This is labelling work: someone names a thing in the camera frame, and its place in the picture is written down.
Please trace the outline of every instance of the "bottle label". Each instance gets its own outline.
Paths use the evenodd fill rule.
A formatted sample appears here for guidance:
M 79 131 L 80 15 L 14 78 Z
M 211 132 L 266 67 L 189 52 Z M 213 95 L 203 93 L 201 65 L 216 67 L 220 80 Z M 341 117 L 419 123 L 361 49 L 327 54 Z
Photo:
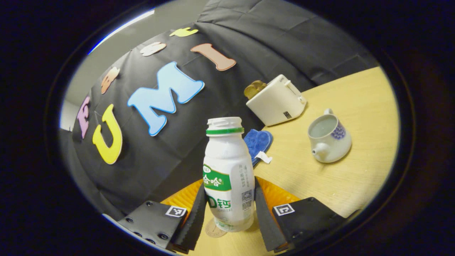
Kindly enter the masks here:
M 229 191 L 232 189 L 231 180 L 229 179 L 228 174 L 222 174 L 212 170 L 212 168 L 206 164 L 204 164 L 202 170 L 202 179 L 205 188 L 218 191 Z

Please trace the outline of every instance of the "wooden table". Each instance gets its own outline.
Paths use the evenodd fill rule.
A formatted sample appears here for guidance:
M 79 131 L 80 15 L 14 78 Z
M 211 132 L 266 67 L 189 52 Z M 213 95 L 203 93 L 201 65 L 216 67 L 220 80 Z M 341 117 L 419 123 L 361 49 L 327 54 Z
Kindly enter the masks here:
M 267 152 L 270 164 L 259 162 L 256 176 L 273 182 L 300 199 L 315 197 L 348 217 L 372 200 L 394 163 L 399 142 L 399 112 L 389 81 L 380 67 L 346 76 L 305 91 L 302 115 L 265 127 L 273 135 Z M 352 136 L 352 147 L 341 160 L 323 164 L 311 154 L 310 123 L 331 108 Z M 206 207 L 195 251 L 189 255 L 274 255 L 267 252 L 257 218 L 246 231 L 211 238 L 205 226 L 213 218 Z

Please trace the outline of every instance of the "plastic bottle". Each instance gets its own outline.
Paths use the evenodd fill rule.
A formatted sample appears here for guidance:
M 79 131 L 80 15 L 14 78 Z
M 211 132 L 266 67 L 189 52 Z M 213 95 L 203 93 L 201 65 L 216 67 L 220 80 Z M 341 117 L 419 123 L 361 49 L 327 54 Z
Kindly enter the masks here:
M 215 224 L 227 232 L 253 224 L 254 174 L 241 118 L 209 119 L 202 178 Z

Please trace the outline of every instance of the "tag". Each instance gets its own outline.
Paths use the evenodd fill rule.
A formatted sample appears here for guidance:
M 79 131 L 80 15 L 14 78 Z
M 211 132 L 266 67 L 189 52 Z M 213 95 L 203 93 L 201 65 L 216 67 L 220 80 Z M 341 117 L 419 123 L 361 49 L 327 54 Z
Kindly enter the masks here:
M 259 151 L 259 153 L 254 158 L 260 158 L 262 161 L 266 163 L 270 163 L 272 161 L 272 157 L 268 157 L 264 152 Z

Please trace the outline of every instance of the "blue oven mitt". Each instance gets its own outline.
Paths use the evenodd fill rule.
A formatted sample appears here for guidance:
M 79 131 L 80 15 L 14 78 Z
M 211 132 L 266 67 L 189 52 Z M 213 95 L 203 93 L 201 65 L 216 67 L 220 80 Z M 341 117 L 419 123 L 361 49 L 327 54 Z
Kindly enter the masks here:
M 243 140 L 248 146 L 248 151 L 250 152 L 251 161 L 253 162 L 254 167 L 260 161 L 260 158 L 255 158 L 255 156 L 260 151 L 265 153 L 268 148 L 270 148 L 273 137 L 268 131 L 257 131 L 255 129 L 251 129 L 247 135 L 245 135 Z

